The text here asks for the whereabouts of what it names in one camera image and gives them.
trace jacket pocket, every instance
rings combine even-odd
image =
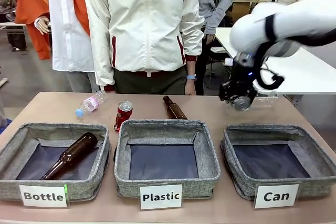
[[[114,68],[116,68],[116,51],[115,51],[115,45],[116,45],[116,43],[117,43],[117,38],[115,37],[115,36],[113,36],[112,37],[112,49],[113,49],[113,58],[112,58],[112,66],[114,67]]]
[[[178,35],[177,35],[177,42],[179,43],[179,46],[180,46],[182,64],[185,64],[185,57],[184,57],[184,54],[183,54],[183,45],[182,45],[180,37]]]

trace jacket zipper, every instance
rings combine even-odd
[[[178,35],[177,35],[177,41],[178,41],[179,46],[180,46],[181,57],[182,57],[182,64],[184,64],[185,63],[185,57],[184,57],[184,54],[183,54],[183,45],[182,45],[182,43],[181,43],[180,38],[179,38]]]
[[[117,40],[117,38],[115,37],[115,36],[113,36],[112,37],[112,49],[113,49],[113,59],[112,59],[112,66],[114,67],[114,68],[116,68],[116,51],[115,51],[115,44],[116,44],[116,40]]]
[[[149,0],[146,0],[146,7],[147,7],[147,12],[148,12],[148,17],[147,17],[147,68],[150,69],[150,35],[149,35],[149,26],[150,26],[150,22],[149,22],[149,18],[150,18],[150,12],[149,12]]]

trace blue watch strap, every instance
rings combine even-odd
[[[196,80],[196,75],[193,76],[187,76],[187,80]]]

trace blue bottle cap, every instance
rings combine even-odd
[[[81,118],[84,115],[84,111],[82,109],[76,109],[76,116]]]

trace clear plastic bottle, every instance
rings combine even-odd
[[[105,91],[99,91],[93,96],[86,98],[80,107],[76,109],[76,116],[81,118],[85,113],[91,113],[96,108],[98,108],[98,106],[101,105],[107,99],[107,97],[108,96]]]

